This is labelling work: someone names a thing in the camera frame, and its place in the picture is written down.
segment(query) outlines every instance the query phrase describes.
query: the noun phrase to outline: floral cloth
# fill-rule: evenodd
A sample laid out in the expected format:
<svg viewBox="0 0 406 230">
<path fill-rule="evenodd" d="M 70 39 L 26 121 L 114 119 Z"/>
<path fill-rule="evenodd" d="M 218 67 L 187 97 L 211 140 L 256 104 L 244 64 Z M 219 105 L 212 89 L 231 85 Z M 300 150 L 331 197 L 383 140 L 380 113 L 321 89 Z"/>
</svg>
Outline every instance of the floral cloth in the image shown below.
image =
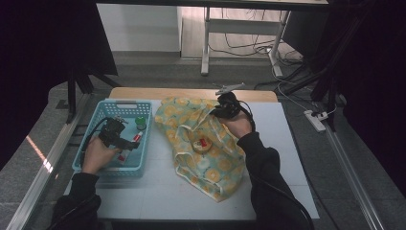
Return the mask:
<svg viewBox="0 0 406 230">
<path fill-rule="evenodd" d="M 166 98 L 155 123 L 173 147 L 176 173 L 219 202 L 237 189 L 245 163 L 237 138 L 209 114 L 216 104 L 215 100 Z M 208 149 L 197 150 L 193 144 L 202 139 Z"/>
</svg>

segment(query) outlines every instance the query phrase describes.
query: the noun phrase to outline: black sleeve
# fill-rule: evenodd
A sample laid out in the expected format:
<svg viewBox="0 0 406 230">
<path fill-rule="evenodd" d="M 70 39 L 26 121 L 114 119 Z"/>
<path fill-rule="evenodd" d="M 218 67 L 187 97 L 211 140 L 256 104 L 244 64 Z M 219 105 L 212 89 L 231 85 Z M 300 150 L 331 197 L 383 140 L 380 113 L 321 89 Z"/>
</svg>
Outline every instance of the black sleeve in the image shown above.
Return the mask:
<svg viewBox="0 0 406 230">
<path fill-rule="evenodd" d="M 301 209 L 269 186 L 294 198 L 280 174 L 279 153 L 275 149 L 266 148 L 257 132 L 241 137 L 237 144 L 246 154 L 246 166 L 253 186 L 251 203 L 257 214 L 257 229 L 308 229 L 309 223 Z"/>
<path fill-rule="evenodd" d="M 101 229 L 97 211 L 102 203 L 96 195 L 96 182 L 99 177 L 79 172 L 72 177 L 69 195 L 60 197 L 48 229 Z"/>
</svg>

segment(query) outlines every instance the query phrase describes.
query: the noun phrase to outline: black curtain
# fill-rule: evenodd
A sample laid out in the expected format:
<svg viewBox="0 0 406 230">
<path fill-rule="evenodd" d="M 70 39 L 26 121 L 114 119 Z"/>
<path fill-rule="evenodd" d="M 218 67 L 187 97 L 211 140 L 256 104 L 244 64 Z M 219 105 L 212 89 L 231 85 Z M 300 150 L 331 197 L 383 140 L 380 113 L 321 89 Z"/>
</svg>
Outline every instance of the black curtain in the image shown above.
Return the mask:
<svg viewBox="0 0 406 230">
<path fill-rule="evenodd" d="M 344 114 L 406 196 L 406 3 L 378 0 L 344 53 Z"/>
<path fill-rule="evenodd" d="M 95 1 L 3 1 L 0 41 L 2 169 L 38 120 L 52 87 L 73 70 L 117 75 L 117 69 Z"/>
</svg>

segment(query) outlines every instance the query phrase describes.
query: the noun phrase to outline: red object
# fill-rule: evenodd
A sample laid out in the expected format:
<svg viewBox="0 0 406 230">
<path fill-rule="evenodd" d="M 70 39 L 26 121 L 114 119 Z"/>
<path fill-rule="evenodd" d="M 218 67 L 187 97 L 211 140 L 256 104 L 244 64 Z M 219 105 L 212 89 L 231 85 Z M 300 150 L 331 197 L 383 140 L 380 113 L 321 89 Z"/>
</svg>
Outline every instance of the red object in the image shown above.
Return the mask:
<svg viewBox="0 0 406 230">
<path fill-rule="evenodd" d="M 139 132 L 137 135 L 135 135 L 132 138 L 132 140 L 134 140 L 134 142 L 140 142 L 142 136 L 143 136 L 143 132 Z"/>
<path fill-rule="evenodd" d="M 202 139 L 200 139 L 200 144 L 202 144 L 202 147 L 206 147 L 207 146 L 207 143 L 206 143 L 206 141 L 202 138 Z"/>
</svg>

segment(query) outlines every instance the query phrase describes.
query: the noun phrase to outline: white tabletop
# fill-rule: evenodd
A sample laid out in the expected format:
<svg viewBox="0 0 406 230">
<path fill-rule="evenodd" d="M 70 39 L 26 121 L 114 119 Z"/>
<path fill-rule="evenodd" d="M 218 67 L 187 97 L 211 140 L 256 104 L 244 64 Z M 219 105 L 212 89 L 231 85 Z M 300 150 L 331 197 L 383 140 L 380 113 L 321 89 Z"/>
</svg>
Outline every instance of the white tabletop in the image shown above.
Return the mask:
<svg viewBox="0 0 406 230">
<path fill-rule="evenodd" d="M 153 114 L 160 102 L 152 100 Z M 278 150 L 281 155 L 283 178 L 311 217 L 317 219 L 319 215 L 282 105 L 280 103 L 249 103 L 249 105 L 263 144 Z M 100 219 L 255 219 L 250 201 L 251 182 L 247 172 L 240 187 L 230 198 L 219 203 L 215 202 L 175 173 L 169 141 L 154 122 L 152 123 L 144 176 L 115 188 L 97 186 L 97 194 L 102 200 L 98 211 Z"/>
</svg>

